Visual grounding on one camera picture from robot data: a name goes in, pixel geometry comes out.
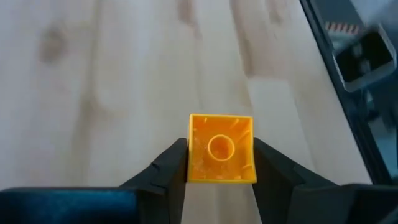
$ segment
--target black metal frame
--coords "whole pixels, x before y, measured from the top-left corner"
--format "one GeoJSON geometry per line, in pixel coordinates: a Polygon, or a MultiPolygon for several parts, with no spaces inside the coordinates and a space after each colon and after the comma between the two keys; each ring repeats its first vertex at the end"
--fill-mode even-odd
{"type": "Polygon", "coordinates": [[[349,93],[344,90],[338,76],[333,62],[332,43],[326,30],[320,23],[322,19],[315,3],[313,0],[300,0],[300,2],[372,182],[374,184],[392,184],[391,176],[381,157],[370,128],[361,119],[355,102],[352,100],[352,95],[351,97],[348,96],[349,93]]]}

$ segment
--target round hole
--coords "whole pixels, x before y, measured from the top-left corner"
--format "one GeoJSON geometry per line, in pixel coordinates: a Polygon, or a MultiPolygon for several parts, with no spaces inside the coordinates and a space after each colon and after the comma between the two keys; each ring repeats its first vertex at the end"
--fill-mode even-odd
{"type": "Polygon", "coordinates": [[[235,153],[235,145],[232,139],[223,134],[212,137],[208,145],[208,153],[217,161],[227,161],[235,153]]]}

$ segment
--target yellow 3d printed part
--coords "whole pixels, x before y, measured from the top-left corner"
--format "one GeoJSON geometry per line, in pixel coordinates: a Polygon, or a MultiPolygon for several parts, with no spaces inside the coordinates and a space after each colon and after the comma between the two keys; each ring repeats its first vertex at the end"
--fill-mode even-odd
{"type": "Polygon", "coordinates": [[[253,156],[253,118],[191,114],[188,182],[257,182],[253,156]]]}

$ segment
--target wooden surface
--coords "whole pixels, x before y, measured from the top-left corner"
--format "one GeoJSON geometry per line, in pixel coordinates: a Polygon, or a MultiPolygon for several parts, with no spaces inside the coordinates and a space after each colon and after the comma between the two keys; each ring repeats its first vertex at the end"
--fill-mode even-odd
{"type": "MultiPolygon", "coordinates": [[[[298,0],[6,0],[1,187],[115,186],[190,113],[254,116],[255,136],[338,183],[370,183],[298,0]]],[[[251,186],[188,184],[184,223],[256,223],[251,186]]]]}

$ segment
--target yellow block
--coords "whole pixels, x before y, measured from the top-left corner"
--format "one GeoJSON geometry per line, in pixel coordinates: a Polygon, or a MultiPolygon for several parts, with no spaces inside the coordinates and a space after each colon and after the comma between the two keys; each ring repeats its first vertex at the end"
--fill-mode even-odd
{"type": "Polygon", "coordinates": [[[191,114],[188,138],[188,182],[257,182],[252,117],[191,114]]]}

